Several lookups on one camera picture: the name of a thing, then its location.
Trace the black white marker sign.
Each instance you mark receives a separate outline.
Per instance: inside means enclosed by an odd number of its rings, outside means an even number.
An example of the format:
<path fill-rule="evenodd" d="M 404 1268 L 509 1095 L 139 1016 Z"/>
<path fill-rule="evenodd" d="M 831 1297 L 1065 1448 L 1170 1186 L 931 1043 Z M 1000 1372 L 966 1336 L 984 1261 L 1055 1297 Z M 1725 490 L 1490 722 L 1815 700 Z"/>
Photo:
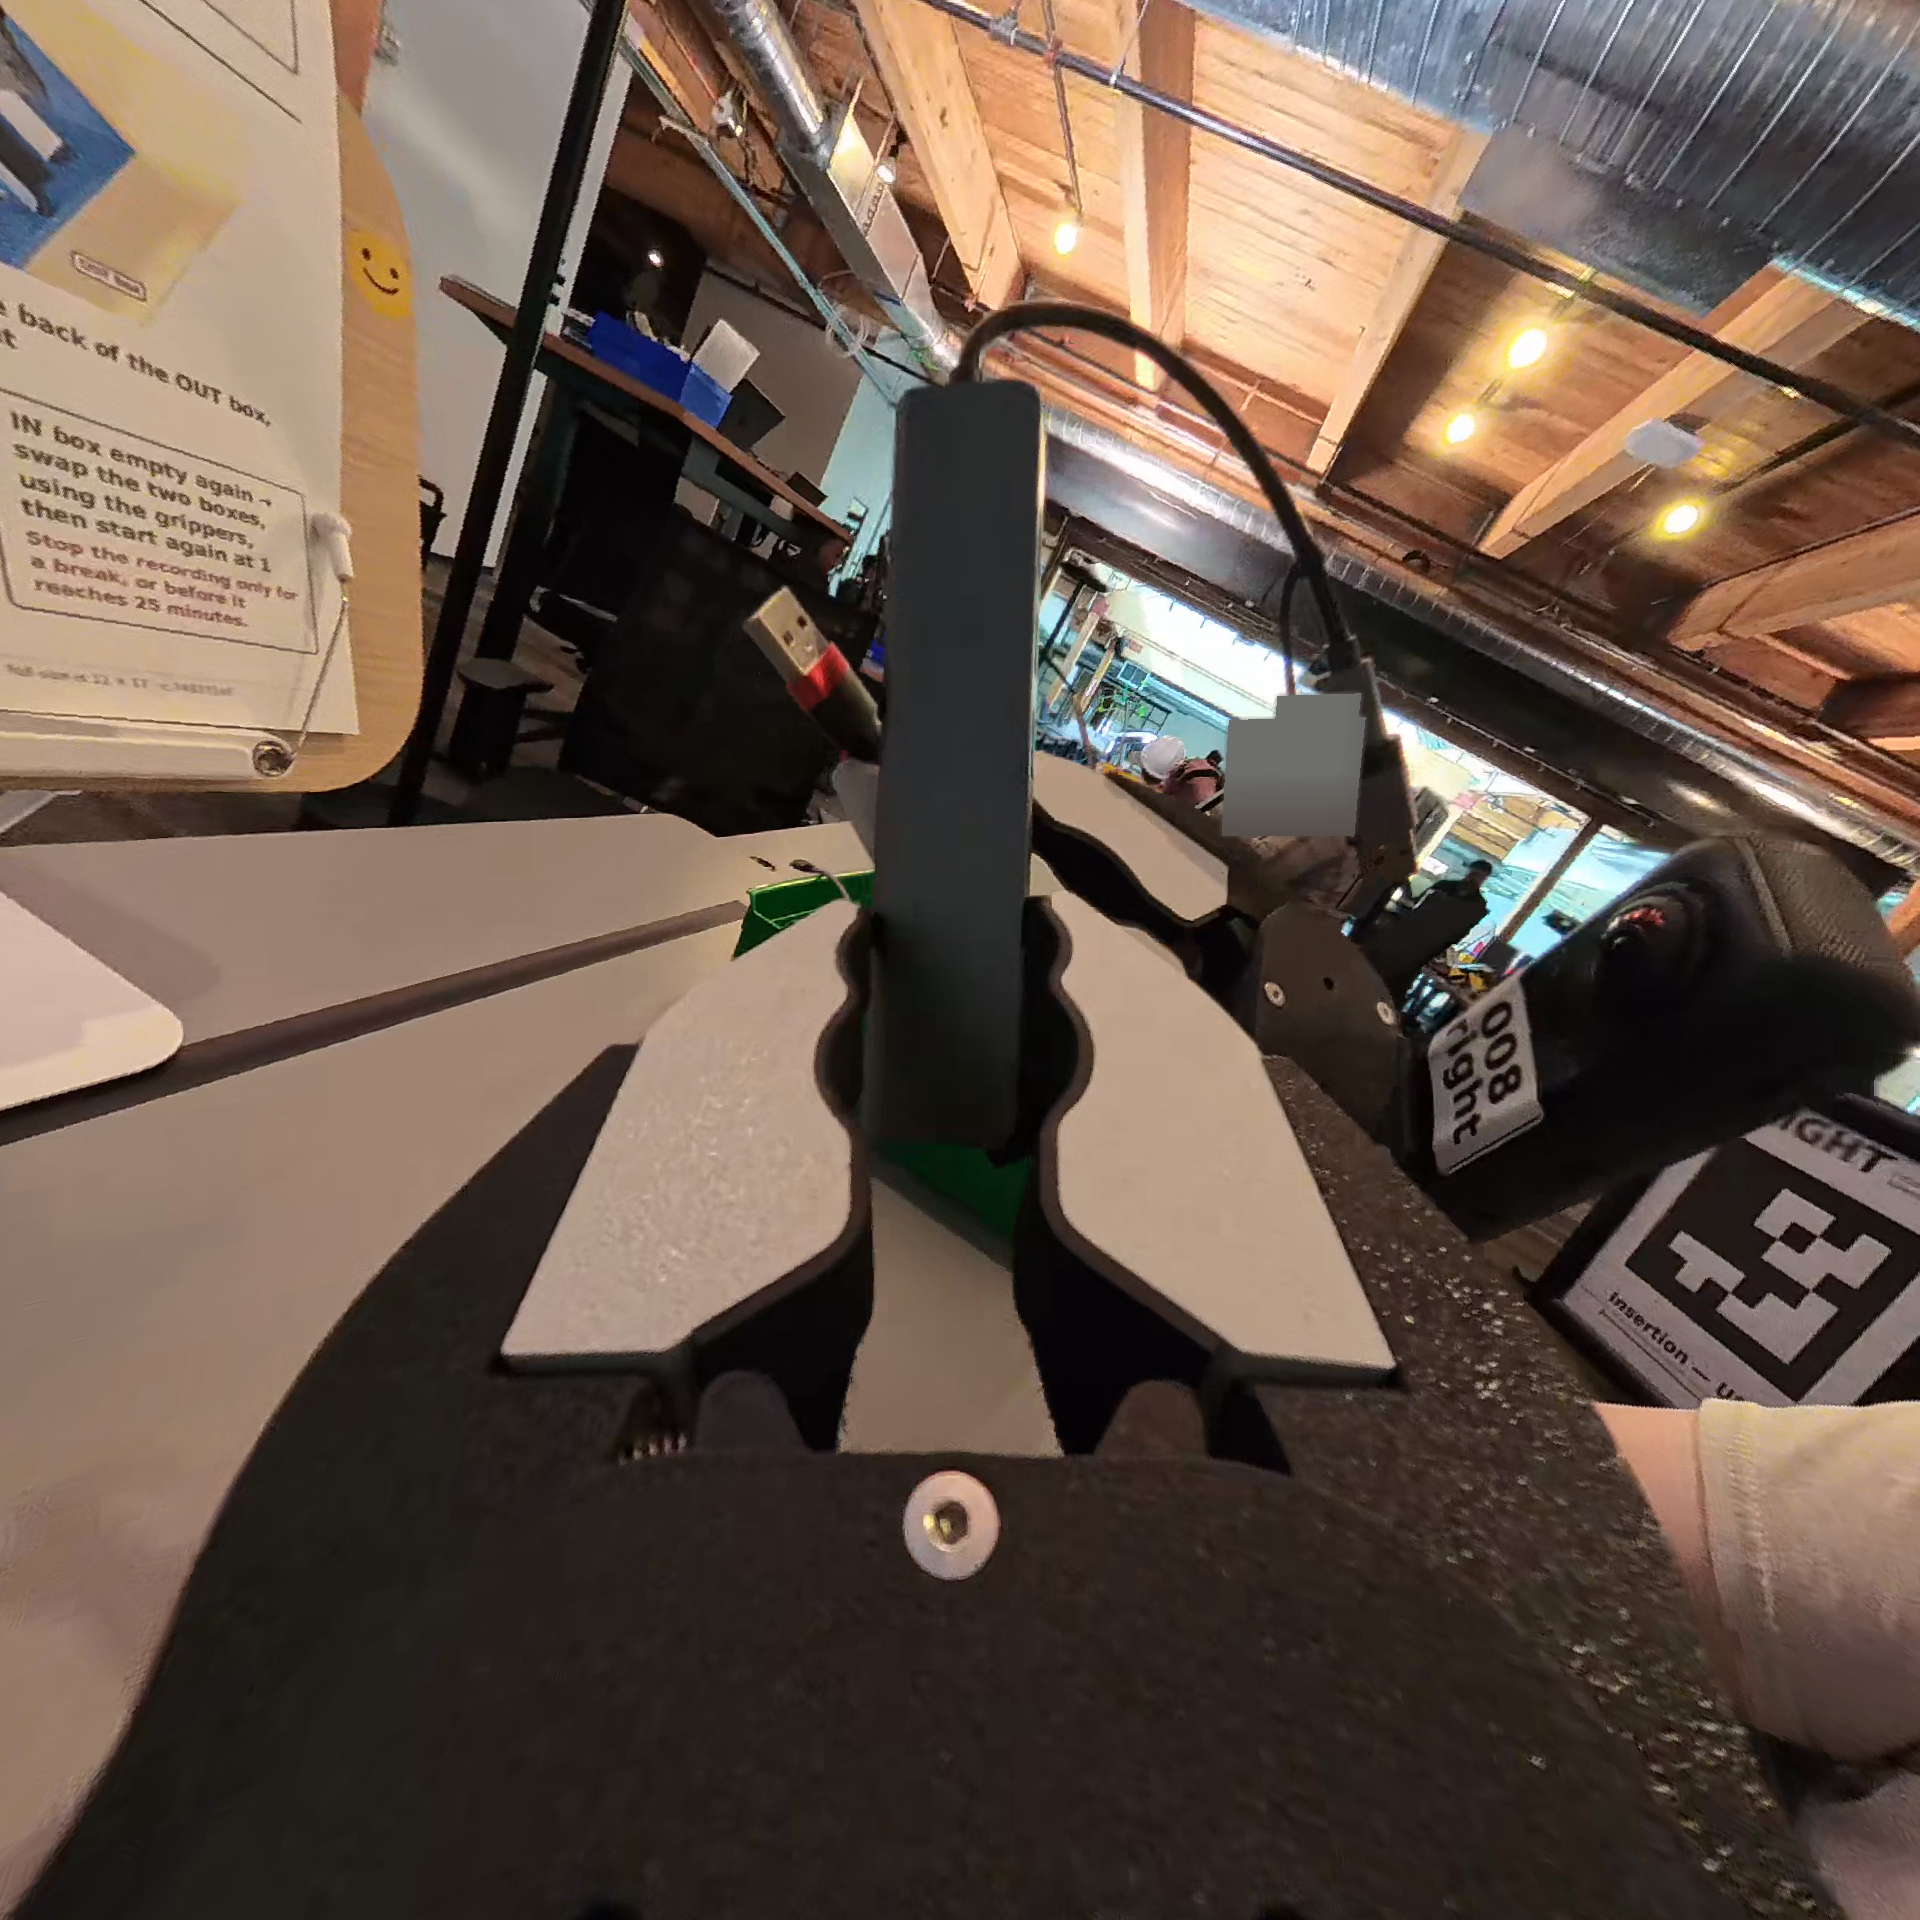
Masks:
<path fill-rule="evenodd" d="M 1916 1115 L 1837 1095 L 1628 1180 L 1530 1300 L 1628 1405 L 1916 1400 Z"/>

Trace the black cabinet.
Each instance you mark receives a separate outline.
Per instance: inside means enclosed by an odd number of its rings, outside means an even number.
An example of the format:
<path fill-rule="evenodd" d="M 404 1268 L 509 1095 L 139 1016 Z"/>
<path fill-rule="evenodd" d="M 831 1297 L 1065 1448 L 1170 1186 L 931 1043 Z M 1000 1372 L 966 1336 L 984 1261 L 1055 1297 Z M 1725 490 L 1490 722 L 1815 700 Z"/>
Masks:
<path fill-rule="evenodd" d="M 778 588 L 831 624 L 816 552 L 762 559 L 673 509 L 588 661 L 563 775 L 724 837 L 800 825 L 834 751 L 747 633 Z"/>

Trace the printed instruction sheet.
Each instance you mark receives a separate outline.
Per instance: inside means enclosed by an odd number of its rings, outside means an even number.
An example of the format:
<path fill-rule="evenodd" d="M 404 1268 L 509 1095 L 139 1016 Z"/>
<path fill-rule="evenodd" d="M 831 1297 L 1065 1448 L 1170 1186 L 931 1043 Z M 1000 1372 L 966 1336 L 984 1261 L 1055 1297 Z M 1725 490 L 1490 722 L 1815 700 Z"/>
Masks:
<path fill-rule="evenodd" d="M 356 731 L 331 3 L 5 3 L 5 709 Z"/>

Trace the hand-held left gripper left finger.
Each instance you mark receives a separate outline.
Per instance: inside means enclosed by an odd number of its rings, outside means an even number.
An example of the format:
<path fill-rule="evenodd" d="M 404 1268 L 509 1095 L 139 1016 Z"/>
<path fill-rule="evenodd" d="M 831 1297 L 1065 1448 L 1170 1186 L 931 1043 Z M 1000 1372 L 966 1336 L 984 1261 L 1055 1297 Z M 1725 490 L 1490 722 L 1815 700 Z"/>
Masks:
<path fill-rule="evenodd" d="M 864 918 L 834 899 L 694 981 L 638 1043 L 502 1340 L 511 1369 L 674 1369 L 804 1285 L 872 1307 L 856 1091 Z"/>

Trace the black usb cable red plugs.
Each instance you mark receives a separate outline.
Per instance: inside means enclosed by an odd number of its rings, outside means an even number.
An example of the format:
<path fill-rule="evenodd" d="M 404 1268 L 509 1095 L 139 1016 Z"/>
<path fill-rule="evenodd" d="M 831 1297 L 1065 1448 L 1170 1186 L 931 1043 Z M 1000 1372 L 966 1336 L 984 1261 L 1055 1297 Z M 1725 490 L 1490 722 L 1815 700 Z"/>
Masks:
<path fill-rule="evenodd" d="M 834 743 L 838 755 L 880 762 L 880 709 L 867 681 L 793 588 L 774 588 L 743 623 L 759 657 L 774 669 L 793 705 Z"/>

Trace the wooden board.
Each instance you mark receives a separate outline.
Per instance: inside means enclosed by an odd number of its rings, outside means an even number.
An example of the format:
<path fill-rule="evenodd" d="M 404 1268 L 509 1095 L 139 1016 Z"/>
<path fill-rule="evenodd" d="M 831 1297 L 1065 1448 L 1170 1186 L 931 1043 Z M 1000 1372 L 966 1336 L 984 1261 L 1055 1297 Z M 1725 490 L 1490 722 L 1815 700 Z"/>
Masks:
<path fill-rule="evenodd" d="M 372 227 L 404 245 L 399 196 L 356 98 L 341 86 L 341 227 Z M 5 709 L 5 790 L 265 790 L 322 794 L 387 762 L 420 694 L 420 536 L 418 536 L 418 330 L 350 289 L 341 478 L 350 528 L 344 624 L 353 646 L 356 731 L 270 731 L 263 726 L 107 726 Z"/>

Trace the green plastic bin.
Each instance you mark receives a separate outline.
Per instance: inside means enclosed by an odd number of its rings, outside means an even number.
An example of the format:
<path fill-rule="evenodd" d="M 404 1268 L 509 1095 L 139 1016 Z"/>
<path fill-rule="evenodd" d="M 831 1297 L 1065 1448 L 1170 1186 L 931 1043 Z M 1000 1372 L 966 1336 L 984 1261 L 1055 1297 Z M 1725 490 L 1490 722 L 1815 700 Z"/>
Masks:
<path fill-rule="evenodd" d="M 733 956 L 743 956 L 788 927 L 800 927 L 834 899 L 855 905 L 872 903 L 872 867 L 828 872 L 804 861 L 788 866 L 788 875 L 759 885 L 747 894 L 747 915 Z M 1033 1177 L 1033 1158 L 996 1158 L 977 1144 L 903 1139 L 880 1148 L 883 1163 L 903 1171 L 915 1186 L 947 1202 L 995 1243 L 1009 1249 L 1015 1235 L 1022 1202 Z"/>

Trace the thin ceiling pipe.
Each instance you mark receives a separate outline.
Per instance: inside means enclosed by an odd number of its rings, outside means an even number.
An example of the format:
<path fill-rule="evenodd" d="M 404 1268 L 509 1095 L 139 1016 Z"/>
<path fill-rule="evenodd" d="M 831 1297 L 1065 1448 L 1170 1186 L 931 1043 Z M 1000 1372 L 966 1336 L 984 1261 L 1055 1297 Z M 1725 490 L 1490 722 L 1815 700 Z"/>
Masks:
<path fill-rule="evenodd" d="M 1205 132 L 1209 140 L 1222 140 L 1243 154 L 1254 154 L 1254 159 L 1273 161 L 1299 178 L 1309 178 L 1356 203 L 1391 216 L 1405 227 L 1414 227 L 1414 231 L 1442 240 L 1442 241 L 1457 241 L 1478 258 L 1500 260 L 1509 271 L 1549 283 L 1550 290 L 1560 290 L 1567 301 L 1581 301 L 1619 322 L 1649 330 L 1655 337 L 1672 341 L 1687 352 L 1701 352 L 1725 373 L 1738 373 L 1744 378 L 1760 378 L 1776 393 L 1815 400 L 1826 414 L 1831 414 L 1837 422 L 1845 422 L 1846 428 L 1864 428 L 1864 432 L 1887 435 L 1892 442 L 1916 447 L 1916 422 L 1910 422 L 1903 414 L 1896 414 L 1882 400 L 1867 400 L 1827 378 L 1819 378 L 1808 373 L 1794 373 L 1758 347 L 1738 347 L 1725 337 L 1708 332 L 1702 326 L 1681 322 L 1646 301 L 1635 301 L 1628 290 L 1600 283 L 1598 277 L 1577 277 L 1576 270 L 1549 260 L 1533 245 L 1500 240 L 1477 225 L 1434 213 L 1419 202 L 1382 191 L 1377 182 L 1368 182 L 1362 174 L 1352 174 L 1326 159 L 1316 159 L 1294 145 L 1271 140 L 1271 137 L 1251 132 L 1222 115 L 1209 115 L 1173 89 L 1149 86 L 1138 75 L 1127 75 L 1120 69 L 1105 69 L 1100 60 L 1071 49 L 1060 32 L 1024 31 L 1015 11 L 984 11 L 972 3 L 926 3 L 926 6 L 945 16 L 957 26 L 966 26 L 966 31 L 996 43 L 1000 49 L 1041 60 L 1055 75 L 1077 75 L 1077 80 L 1093 82 L 1095 89 L 1109 89 L 1129 106 L 1142 106 L 1187 132 Z"/>

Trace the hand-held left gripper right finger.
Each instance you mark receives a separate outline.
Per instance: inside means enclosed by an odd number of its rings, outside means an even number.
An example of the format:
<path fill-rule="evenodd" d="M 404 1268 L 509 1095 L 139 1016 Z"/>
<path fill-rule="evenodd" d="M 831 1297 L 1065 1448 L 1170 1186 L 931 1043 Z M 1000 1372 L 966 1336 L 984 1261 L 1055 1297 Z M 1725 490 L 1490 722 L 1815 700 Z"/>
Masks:
<path fill-rule="evenodd" d="M 1072 1066 L 1041 1126 L 1065 1253 L 1243 1379 L 1387 1379 L 1395 1354 L 1235 1020 L 1138 928 L 1043 899 Z"/>

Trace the blue plastic bin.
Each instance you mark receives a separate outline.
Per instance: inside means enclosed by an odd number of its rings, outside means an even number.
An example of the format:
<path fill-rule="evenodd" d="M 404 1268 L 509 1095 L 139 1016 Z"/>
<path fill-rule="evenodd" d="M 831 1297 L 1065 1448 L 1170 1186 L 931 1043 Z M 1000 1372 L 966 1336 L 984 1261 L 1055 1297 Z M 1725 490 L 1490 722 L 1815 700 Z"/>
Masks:
<path fill-rule="evenodd" d="M 647 393 L 674 400 L 681 414 L 707 426 L 721 426 L 733 392 L 697 366 L 681 347 L 664 345 L 614 314 L 597 314 L 584 330 L 584 347 L 607 366 L 638 378 Z"/>

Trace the wooden top desk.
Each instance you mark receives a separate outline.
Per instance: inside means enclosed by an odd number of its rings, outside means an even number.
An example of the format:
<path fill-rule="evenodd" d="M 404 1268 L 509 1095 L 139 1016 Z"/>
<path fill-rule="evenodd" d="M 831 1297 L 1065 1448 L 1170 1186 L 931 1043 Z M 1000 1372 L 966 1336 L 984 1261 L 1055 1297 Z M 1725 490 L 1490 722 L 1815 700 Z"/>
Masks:
<path fill-rule="evenodd" d="M 809 521 L 824 528 L 828 538 L 855 541 L 855 528 L 834 522 L 824 505 L 809 499 L 793 481 L 778 478 L 762 457 L 755 457 L 743 442 L 733 442 L 716 426 L 686 414 L 669 393 L 646 388 L 628 373 L 612 366 L 597 352 L 588 352 L 576 341 L 564 341 L 563 332 L 546 330 L 537 337 L 533 373 L 552 378 L 571 400 L 607 406 L 612 414 L 635 417 L 635 422 L 669 422 L 679 428 L 681 438 L 697 438 L 713 447 L 716 462 L 735 468 L 738 475 L 750 475 L 755 486 L 762 486 L 770 498 L 785 499 L 785 517 L 767 505 L 747 505 L 759 521 L 785 528 L 793 521 Z"/>

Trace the large silver ventilation duct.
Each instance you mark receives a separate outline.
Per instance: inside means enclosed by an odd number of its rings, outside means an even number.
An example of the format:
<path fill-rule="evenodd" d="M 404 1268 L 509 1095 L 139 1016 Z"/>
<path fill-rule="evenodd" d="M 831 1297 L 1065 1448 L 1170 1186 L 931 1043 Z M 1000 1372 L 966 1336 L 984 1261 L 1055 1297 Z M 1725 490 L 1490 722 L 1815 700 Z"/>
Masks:
<path fill-rule="evenodd" d="M 1204 3 L 1482 137 L 1461 207 L 1708 314 L 1765 265 L 1916 326 L 1916 3 Z"/>

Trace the white plastic tray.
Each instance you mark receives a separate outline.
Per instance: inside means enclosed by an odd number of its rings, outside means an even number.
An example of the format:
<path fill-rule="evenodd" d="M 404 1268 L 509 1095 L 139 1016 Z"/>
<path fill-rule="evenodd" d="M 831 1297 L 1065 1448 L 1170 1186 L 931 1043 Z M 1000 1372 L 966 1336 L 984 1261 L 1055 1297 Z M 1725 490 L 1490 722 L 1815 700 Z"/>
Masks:
<path fill-rule="evenodd" d="M 154 1071 L 178 1047 L 174 1010 L 5 894 L 5 1115 Z"/>

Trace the black stand pole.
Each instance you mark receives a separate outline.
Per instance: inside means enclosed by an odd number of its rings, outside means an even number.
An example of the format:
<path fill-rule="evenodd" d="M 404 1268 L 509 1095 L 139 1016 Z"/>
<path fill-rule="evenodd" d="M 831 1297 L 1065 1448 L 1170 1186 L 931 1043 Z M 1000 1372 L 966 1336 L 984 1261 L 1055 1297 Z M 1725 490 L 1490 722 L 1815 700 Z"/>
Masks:
<path fill-rule="evenodd" d="M 387 825 L 413 825 L 418 823 L 418 805 L 420 805 L 425 775 L 431 762 L 437 728 L 445 718 L 445 700 L 450 690 L 459 647 L 466 640 L 471 602 L 474 602 L 474 591 L 483 581 L 484 545 L 493 538 L 493 517 L 502 509 L 523 400 L 530 393 L 530 378 L 533 378 L 533 365 L 537 365 L 537 347 L 544 347 L 544 330 L 546 330 L 546 306 L 551 306 L 551 297 L 556 283 L 564 235 L 568 235 L 571 207 L 584 191 L 590 132 L 599 121 L 612 64 L 617 56 L 622 31 L 628 18 L 628 3 L 588 3 L 584 11 L 588 11 L 588 26 L 584 26 L 556 149 L 552 149 L 546 191 L 544 191 L 523 283 L 518 283 L 518 297 L 511 306 L 509 345 L 506 345 L 502 376 L 493 383 L 484 435 L 483 435 L 474 475 L 466 486 L 466 517 L 461 517 L 456 559 L 450 559 L 450 567 L 445 581 L 441 617 L 437 617 L 431 640 L 425 647 L 420 709 L 418 709 L 413 731 L 399 755 L 393 794 L 387 805 Z"/>

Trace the rectangular metal duct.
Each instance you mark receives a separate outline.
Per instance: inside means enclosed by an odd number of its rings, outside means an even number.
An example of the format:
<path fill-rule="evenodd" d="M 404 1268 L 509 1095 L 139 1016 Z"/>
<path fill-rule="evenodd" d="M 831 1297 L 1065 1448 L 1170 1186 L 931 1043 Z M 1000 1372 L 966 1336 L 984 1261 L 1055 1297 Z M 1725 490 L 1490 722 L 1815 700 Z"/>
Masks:
<path fill-rule="evenodd" d="M 855 282 L 875 301 L 933 378 L 947 378 L 960 332 L 933 304 L 926 254 L 848 106 L 828 106 L 774 3 L 703 3 L 755 86 L 778 154 L 828 227 Z"/>

